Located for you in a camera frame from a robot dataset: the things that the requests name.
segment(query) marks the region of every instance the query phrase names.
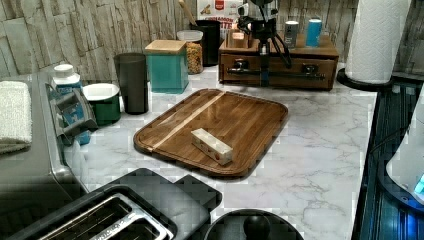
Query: white marble countertop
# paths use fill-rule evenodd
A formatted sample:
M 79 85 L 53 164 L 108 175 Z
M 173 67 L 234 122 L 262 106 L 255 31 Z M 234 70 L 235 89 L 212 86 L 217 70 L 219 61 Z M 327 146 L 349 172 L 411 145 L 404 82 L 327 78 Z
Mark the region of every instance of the white marble countertop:
M 90 144 L 81 147 L 87 188 L 92 191 L 138 168 L 171 182 L 192 174 L 223 193 L 212 221 L 237 209 L 262 209 L 289 221 L 305 240 L 350 239 L 376 94 L 337 81 L 327 92 L 221 85 L 217 79 L 217 67 L 205 68 L 190 76 L 181 95 L 149 92 L 148 113 L 123 112 L 119 122 L 93 133 Z M 134 149 L 137 130 L 203 88 L 266 98 L 289 109 L 284 129 L 249 176 L 212 179 Z

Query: wooden cutting board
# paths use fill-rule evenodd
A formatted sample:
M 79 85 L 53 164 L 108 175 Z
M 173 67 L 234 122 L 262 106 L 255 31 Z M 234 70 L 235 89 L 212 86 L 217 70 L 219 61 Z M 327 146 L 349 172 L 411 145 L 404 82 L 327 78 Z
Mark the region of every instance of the wooden cutting board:
M 243 176 L 281 131 L 287 107 L 264 99 L 203 89 L 140 129 L 134 146 L 212 176 Z M 233 148 L 232 162 L 221 166 L 192 144 L 191 131 L 203 128 Z

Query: white towel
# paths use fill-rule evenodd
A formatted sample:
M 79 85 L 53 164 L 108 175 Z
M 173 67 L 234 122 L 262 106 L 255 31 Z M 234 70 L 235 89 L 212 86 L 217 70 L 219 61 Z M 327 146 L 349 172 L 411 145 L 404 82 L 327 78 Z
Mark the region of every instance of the white towel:
M 0 82 L 0 154 L 32 142 L 31 97 L 22 82 Z

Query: black canister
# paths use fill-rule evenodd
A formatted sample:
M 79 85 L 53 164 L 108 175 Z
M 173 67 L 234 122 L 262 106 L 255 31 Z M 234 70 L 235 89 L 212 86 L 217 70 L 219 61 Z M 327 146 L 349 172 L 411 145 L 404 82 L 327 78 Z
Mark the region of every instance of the black canister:
M 219 21 L 197 20 L 197 26 L 190 24 L 192 30 L 203 32 L 203 66 L 218 64 L 218 51 L 221 44 Z
M 113 58 L 125 112 L 142 114 L 149 110 L 146 56 L 123 53 Z

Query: drawer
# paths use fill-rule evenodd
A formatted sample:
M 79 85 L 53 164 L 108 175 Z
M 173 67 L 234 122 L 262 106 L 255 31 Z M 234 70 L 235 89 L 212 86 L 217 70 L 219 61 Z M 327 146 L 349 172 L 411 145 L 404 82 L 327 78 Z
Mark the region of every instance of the drawer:
M 219 64 L 220 82 L 255 84 L 260 83 L 259 75 L 239 75 L 228 73 L 229 68 L 234 68 L 236 61 L 243 60 L 248 63 L 249 70 L 260 70 L 260 58 L 258 56 L 221 54 Z M 336 59 L 307 59 L 292 58 L 293 66 L 288 69 L 279 57 L 270 59 L 269 84 L 275 87 L 311 88 L 331 90 L 336 73 Z M 313 66 L 316 71 L 306 75 L 307 66 Z

